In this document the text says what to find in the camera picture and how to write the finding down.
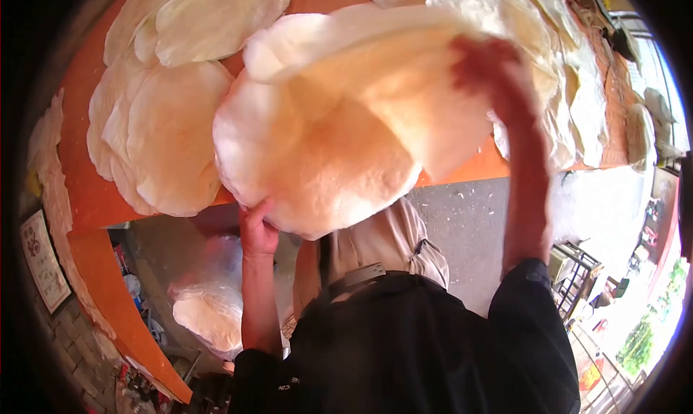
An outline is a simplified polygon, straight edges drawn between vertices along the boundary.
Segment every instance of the black shirt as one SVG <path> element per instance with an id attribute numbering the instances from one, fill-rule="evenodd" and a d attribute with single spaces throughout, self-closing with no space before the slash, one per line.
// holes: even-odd
<path id="1" fill-rule="evenodd" d="M 544 263 L 524 261 L 488 319 L 396 272 L 346 301 L 311 303 L 284 362 L 238 355 L 230 412 L 577 413 L 575 359 L 549 283 Z"/>

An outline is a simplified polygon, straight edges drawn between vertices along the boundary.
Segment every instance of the belt buckle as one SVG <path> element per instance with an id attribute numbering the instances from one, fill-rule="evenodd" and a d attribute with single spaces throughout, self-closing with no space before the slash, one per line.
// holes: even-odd
<path id="1" fill-rule="evenodd" d="M 381 275 L 385 275 L 385 268 L 383 268 L 383 264 L 380 262 L 372 263 L 371 265 L 362 266 L 359 269 L 346 273 L 344 275 L 344 284 L 350 287 L 354 284 L 378 278 Z"/>

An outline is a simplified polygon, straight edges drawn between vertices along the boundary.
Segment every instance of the floor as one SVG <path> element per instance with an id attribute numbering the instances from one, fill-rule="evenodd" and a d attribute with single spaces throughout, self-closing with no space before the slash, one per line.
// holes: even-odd
<path id="1" fill-rule="evenodd" d="M 551 188 L 554 240 L 590 239 L 584 243 L 585 249 L 604 262 L 616 278 L 625 270 L 636 245 L 643 222 L 643 195 L 648 196 L 650 189 L 651 174 L 636 174 L 629 167 L 557 174 Z M 487 314 L 500 283 L 508 193 L 509 179 L 498 178 L 421 187 L 407 195 L 426 222 L 429 238 L 448 260 L 449 292 L 480 315 Z M 170 346 L 165 352 L 191 357 L 197 349 L 204 351 L 200 341 L 173 319 L 169 287 L 204 274 L 201 262 L 208 260 L 210 253 L 219 253 L 209 239 L 236 224 L 235 205 L 223 205 L 195 219 L 143 219 L 133 222 L 127 231 L 143 295 L 157 309 L 155 316 L 167 333 Z M 292 312 L 291 288 L 300 241 L 282 234 L 275 254 L 281 321 Z M 214 356 L 204 352 L 197 371 L 219 372 L 220 366 Z"/>

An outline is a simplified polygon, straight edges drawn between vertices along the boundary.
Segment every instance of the person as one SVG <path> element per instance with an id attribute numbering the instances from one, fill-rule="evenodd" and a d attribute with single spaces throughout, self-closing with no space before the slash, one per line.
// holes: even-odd
<path id="1" fill-rule="evenodd" d="M 507 126 L 502 281 L 488 318 L 447 293 L 448 265 L 411 204 L 299 250 L 291 352 L 274 302 L 271 199 L 240 211 L 244 351 L 231 413 L 577 413 L 575 359 L 550 292 L 548 150 L 527 63 L 510 42 L 457 38 L 458 90 Z"/>

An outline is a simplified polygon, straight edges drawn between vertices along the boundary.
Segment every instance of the hand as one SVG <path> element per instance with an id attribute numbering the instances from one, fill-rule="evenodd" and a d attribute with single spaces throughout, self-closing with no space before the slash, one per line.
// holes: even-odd
<path id="1" fill-rule="evenodd" d="M 243 247 L 244 259 L 273 256 L 279 242 L 279 231 L 264 221 L 273 207 L 274 203 L 270 198 L 264 199 L 252 209 L 238 207 L 240 244 Z"/>
<path id="2" fill-rule="evenodd" d="M 512 42 L 458 36 L 452 47 L 463 53 L 453 66 L 456 88 L 486 89 L 493 110 L 509 132 L 537 123 L 541 112 L 532 74 L 524 54 Z"/>

